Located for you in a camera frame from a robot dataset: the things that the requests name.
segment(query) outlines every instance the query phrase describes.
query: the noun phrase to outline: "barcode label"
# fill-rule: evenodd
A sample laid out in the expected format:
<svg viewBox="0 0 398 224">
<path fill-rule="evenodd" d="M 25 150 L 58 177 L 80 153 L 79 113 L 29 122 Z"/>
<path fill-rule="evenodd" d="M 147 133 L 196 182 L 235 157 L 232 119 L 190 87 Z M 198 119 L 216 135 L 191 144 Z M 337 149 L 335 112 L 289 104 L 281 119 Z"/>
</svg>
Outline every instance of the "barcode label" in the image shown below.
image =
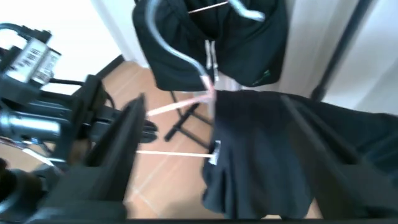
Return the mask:
<svg viewBox="0 0 398 224">
<path fill-rule="evenodd" d="M 53 76 L 53 68 L 60 57 L 60 54 L 50 50 L 43 62 L 39 65 L 32 79 L 42 85 L 47 84 Z"/>
<path fill-rule="evenodd" d="M 27 83 L 35 72 L 38 64 L 47 51 L 47 45 L 37 39 L 31 39 L 15 61 L 11 64 L 6 75 L 20 82 Z"/>
</svg>

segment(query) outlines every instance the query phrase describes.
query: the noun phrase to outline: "black garment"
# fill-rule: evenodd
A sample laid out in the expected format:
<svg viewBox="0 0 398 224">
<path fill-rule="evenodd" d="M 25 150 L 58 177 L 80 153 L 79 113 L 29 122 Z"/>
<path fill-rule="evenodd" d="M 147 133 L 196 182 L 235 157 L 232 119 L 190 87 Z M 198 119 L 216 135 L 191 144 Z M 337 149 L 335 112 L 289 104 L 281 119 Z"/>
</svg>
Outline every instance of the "black garment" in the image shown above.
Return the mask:
<svg viewBox="0 0 398 224">
<path fill-rule="evenodd" d="M 226 218 L 303 218 L 307 214 L 313 197 L 289 142 L 286 126 L 292 117 L 282 95 L 217 92 L 212 138 L 221 146 L 216 165 L 207 159 L 203 166 L 207 185 L 203 205 L 207 209 Z M 396 117 L 289 97 L 302 105 L 298 110 L 326 142 L 333 134 L 339 135 L 347 146 L 371 162 L 377 161 L 378 168 L 396 180 Z"/>
<path fill-rule="evenodd" d="M 215 40 L 219 71 L 244 86 L 277 82 L 287 39 L 284 1 L 242 1 L 248 9 L 264 12 L 264 22 L 243 18 L 227 5 L 188 14 L 193 9 L 223 1 L 164 0 L 156 14 L 157 28 L 168 44 L 193 57 L 204 67 L 207 60 L 205 40 Z M 161 90 L 204 90 L 197 71 L 187 62 L 166 52 L 151 36 L 144 18 L 147 3 L 148 0 L 139 1 L 132 17 L 157 87 Z"/>
</svg>

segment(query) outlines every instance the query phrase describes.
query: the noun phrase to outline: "clothing tag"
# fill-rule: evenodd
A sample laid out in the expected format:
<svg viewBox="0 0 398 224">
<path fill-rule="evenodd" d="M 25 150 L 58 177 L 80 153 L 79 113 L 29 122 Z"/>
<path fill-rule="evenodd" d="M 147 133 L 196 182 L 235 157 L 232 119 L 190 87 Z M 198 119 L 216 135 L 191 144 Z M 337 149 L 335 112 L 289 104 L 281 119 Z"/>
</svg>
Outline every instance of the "clothing tag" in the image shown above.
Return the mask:
<svg viewBox="0 0 398 224">
<path fill-rule="evenodd" d="M 215 148 L 213 151 L 213 156 L 209 159 L 209 163 L 216 166 L 217 165 L 217 161 L 218 161 L 218 155 L 221 149 L 221 141 L 220 140 L 216 140 L 215 142 Z"/>
</svg>

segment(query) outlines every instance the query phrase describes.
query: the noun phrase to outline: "white tag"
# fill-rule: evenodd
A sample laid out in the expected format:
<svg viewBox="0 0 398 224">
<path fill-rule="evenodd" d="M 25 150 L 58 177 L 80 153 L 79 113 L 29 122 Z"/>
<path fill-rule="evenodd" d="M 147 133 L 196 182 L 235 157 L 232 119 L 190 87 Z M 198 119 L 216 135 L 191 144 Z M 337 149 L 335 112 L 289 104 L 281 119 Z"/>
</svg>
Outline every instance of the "white tag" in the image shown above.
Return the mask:
<svg viewBox="0 0 398 224">
<path fill-rule="evenodd" d="M 220 149 L 221 149 L 221 141 L 220 140 L 216 140 L 216 146 L 214 148 L 214 151 L 212 153 L 212 157 L 209 159 L 209 163 L 216 166 L 217 165 L 217 161 L 218 161 L 218 156 L 220 153 Z"/>
<path fill-rule="evenodd" d="M 47 84 L 53 76 L 52 70 L 60 57 L 60 54 L 50 50 L 40 64 L 39 69 L 37 69 L 36 73 L 33 75 L 33 81 L 42 85 Z"/>
<path fill-rule="evenodd" d="M 45 43 L 31 39 L 6 72 L 8 76 L 27 83 L 47 51 Z"/>
</svg>

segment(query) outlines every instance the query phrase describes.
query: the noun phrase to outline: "metal cylinder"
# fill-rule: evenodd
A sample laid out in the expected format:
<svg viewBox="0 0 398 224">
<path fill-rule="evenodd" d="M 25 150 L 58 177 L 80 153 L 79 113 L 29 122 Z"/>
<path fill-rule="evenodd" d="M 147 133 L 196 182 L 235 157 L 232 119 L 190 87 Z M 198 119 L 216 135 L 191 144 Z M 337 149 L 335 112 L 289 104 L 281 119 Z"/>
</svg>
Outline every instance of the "metal cylinder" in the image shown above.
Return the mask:
<svg viewBox="0 0 398 224">
<path fill-rule="evenodd" d="M 49 141 L 57 139 L 60 134 L 61 125 L 56 121 L 11 114 L 7 111 L 0 113 L 0 135 L 4 137 L 24 136 Z"/>
</svg>

